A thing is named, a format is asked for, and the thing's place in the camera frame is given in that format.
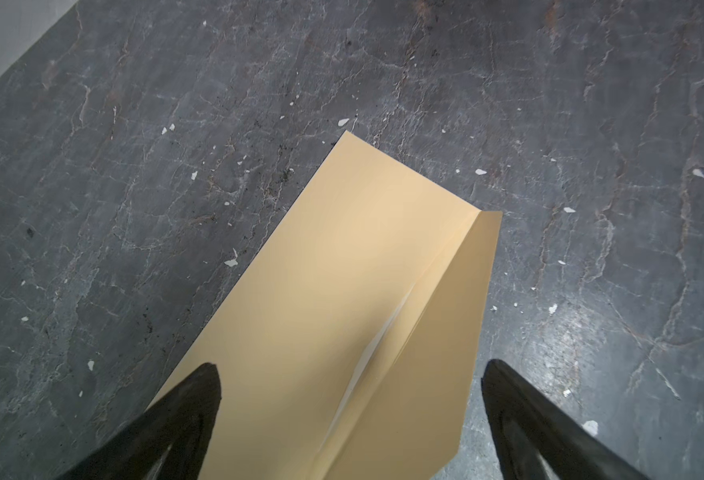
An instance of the tan envelope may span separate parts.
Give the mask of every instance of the tan envelope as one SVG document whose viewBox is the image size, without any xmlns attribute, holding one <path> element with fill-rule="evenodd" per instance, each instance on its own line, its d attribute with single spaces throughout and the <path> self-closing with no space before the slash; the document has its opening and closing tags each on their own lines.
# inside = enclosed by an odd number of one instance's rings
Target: tan envelope
<svg viewBox="0 0 704 480">
<path fill-rule="evenodd" d="M 458 451 L 500 222 L 345 133 L 158 393 L 218 368 L 200 478 L 436 473 Z"/>
</svg>

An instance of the manila envelope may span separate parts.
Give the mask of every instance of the manila envelope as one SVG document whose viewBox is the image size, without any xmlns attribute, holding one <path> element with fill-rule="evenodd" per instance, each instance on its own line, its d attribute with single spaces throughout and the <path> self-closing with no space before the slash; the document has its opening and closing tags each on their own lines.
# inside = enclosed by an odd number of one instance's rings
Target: manila envelope
<svg viewBox="0 0 704 480">
<path fill-rule="evenodd" d="M 500 222 L 345 133 L 158 393 L 218 368 L 200 478 L 434 475 L 459 448 Z"/>
</svg>

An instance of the gray marble surface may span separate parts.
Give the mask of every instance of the gray marble surface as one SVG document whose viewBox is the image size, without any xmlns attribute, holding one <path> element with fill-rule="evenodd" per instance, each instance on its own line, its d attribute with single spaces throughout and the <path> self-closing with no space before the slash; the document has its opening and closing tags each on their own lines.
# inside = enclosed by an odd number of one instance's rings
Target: gray marble surface
<svg viewBox="0 0 704 480">
<path fill-rule="evenodd" d="M 704 478 L 695 0 L 81 0 L 0 79 L 0 478 L 146 407 L 341 118 L 505 213 L 436 478 L 500 477 L 492 357 L 647 475 Z"/>
</svg>

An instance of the white surface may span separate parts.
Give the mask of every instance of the white surface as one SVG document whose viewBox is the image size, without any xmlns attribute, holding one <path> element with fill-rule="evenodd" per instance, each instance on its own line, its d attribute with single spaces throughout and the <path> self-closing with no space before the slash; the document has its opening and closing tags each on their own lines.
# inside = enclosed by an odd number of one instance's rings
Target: white surface
<svg viewBox="0 0 704 480">
<path fill-rule="evenodd" d="M 0 0 L 0 76 L 72 5 L 74 0 Z"/>
</svg>

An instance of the envelope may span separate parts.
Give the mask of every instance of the envelope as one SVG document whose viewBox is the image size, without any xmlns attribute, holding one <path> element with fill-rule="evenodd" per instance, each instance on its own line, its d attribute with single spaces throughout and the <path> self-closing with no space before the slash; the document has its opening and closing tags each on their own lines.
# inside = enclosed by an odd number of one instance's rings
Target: envelope
<svg viewBox="0 0 704 480">
<path fill-rule="evenodd" d="M 458 451 L 500 222 L 345 133 L 156 397 L 218 368 L 200 478 L 431 478 Z"/>
</svg>

